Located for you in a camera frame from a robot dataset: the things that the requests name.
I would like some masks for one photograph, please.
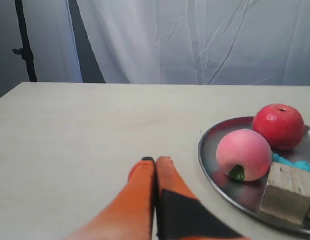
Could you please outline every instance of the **toy apple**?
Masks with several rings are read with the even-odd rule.
[[[259,133],[241,129],[222,138],[216,160],[222,172],[238,181],[251,182],[262,178],[271,167],[272,149]]]
[[[305,131],[300,112],[284,104],[263,107],[255,116],[252,127],[277,150],[295,148],[302,141]]]

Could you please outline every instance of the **table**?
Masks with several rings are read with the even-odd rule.
[[[0,239],[67,236],[113,200],[145,156],[171,156],[201,202],[241,234],[302,239],[239,212],[198,160],[207,129],[272,103],[299,109],[310,125],[309,86],[22,83],[0,99]]]

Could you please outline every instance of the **silver plate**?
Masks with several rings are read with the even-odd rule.
[[[209,129],[199,143],[201,167],[217,191],[240,210],[273,227],[310,235],[308,219],[304,226],[299,226],[260,212],[267,176],[255,182],[239,183],[224,175],[217,164],[216,150],[222,138],[235,130],[252,129],[253,119],[252,116],[233,118]],[[292,162],[303,160],[310,163],[310,127],[306,126],[304,138],[294,151],[277,153]]]

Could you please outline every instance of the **tray rim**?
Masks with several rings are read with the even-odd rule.
[[[213,187],[215,188],[215,190],[222,196],[224,197],[229,203],[231,203],[233,206],[235,206],[237,209],[241,210],[242,212],[244,212],[245,214],[249,215],[250,217],[253,217],[254,219],[258,220],[260,223],[264,223],[266,225],[269,225],[273,228],[277,228],[280,230],[286,230],[289,232],[295,232],[295,233],[300,233],[300,234],[304,234],[304,235],[310,235],[310,230],[305,229],[305,228],[297,228],[297,227],[293,227],[291,225],[287,225],[287,226],[283,226],[281,224],[276,224],[276,223],[270,223],[266,220],[264,220],[263,218],[260,218],[260,216],[257,213],[252,212],[251,210],[246,209],[245,207],[243,207],[241,204],[239,204],[238,202],[236,202],[235,200],[233,200],[230,196],[228,196],[219,186],[217,186],[217,184],[213,181],[213,179],[210,177],[210,175],[208,174],[208,172],[205,169],[204,166],[204,161],[202,159],[202,148],[203,148],[203,142],[205,141],[207,135],[216,127],[218,127],[219,125],[222,125],[226,122],[229,121],[234,121],[234,120],[239,120],[239,119],[254,119],[254,116],[241,116],[241,117],[234,117],[234,118],[229,118],[226,119],[224,121],[221,121],[215,125],[213,125],[211,128],[209,128],[201,137],[200,142],[198,144],[198,160],[199,160],[199,164],[200,167],[202,169],[202,171],[204,172],[206,178],[208,179],[208,181],[210,182],[210,184],[213,185]]]

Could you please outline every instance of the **light blue object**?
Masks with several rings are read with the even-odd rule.
[[[281,157],[277,153],[273,153],[273,162],[288,165],[294,168],[298,168],[298,169],[302,169],[304,171],[310,172],[310,163],[307,161],[291,162],[285,159],[284,157]]]

